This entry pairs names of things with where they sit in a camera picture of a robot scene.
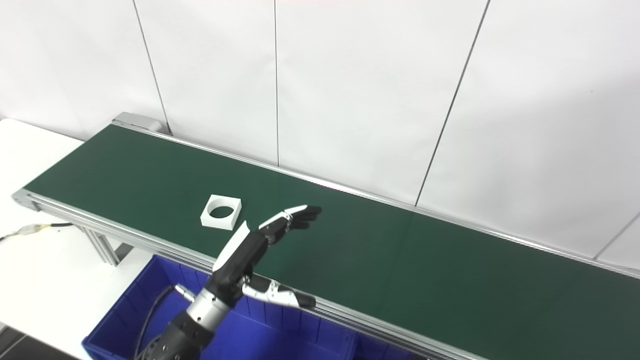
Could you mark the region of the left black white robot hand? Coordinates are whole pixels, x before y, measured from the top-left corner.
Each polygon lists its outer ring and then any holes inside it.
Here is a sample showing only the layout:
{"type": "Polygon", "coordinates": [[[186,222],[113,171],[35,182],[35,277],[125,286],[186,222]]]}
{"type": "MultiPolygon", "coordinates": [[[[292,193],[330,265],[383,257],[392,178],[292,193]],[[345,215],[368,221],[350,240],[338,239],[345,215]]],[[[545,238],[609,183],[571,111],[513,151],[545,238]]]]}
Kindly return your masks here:
{"type": "Polygon", "coordinates": [[[305,204],[281,210],[255,230],[244,222],[215,260],[205,289],[230,307],[241,296],[290,308],[316,307],[314,296],[295,291],[275,280],[269,283],[259,280],[253,285],[252,279],[255,266],[270,246],[281,241],[290,230],[308,229],[321,212],[322,207],[305,204]]]}

